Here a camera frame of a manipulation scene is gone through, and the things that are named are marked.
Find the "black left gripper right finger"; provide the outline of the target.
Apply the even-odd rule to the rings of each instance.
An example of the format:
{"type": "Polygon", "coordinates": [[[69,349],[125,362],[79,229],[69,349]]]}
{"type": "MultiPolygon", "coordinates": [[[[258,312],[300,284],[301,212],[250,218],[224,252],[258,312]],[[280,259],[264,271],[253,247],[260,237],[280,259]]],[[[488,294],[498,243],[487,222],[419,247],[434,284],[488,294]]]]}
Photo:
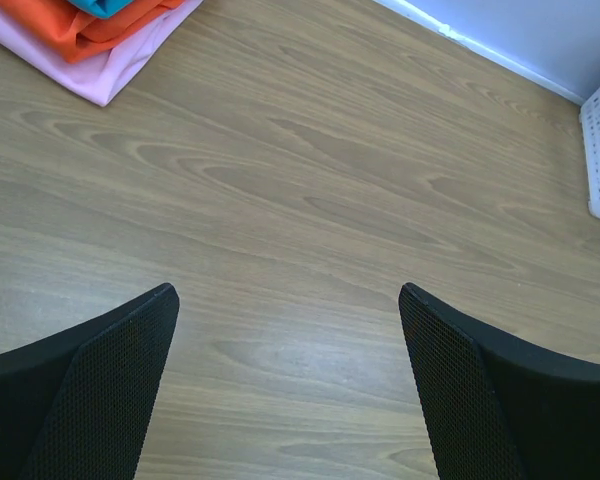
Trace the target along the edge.
{"type": "Polygon", "coordinates": [[[399,310],[442,479],[600,479],[600,365],[466,315],[414,283],[399,310]]]}

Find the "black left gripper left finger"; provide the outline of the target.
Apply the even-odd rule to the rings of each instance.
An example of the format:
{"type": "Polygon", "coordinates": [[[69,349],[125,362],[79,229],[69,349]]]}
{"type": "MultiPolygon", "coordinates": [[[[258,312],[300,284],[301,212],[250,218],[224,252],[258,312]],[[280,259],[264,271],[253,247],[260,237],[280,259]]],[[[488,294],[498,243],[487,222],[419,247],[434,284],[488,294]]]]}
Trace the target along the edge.
{"type": "Polygon", "coordinates": [[[165,283],[0,354],[0,479],[132,479],[174,336],[165,283]]]}

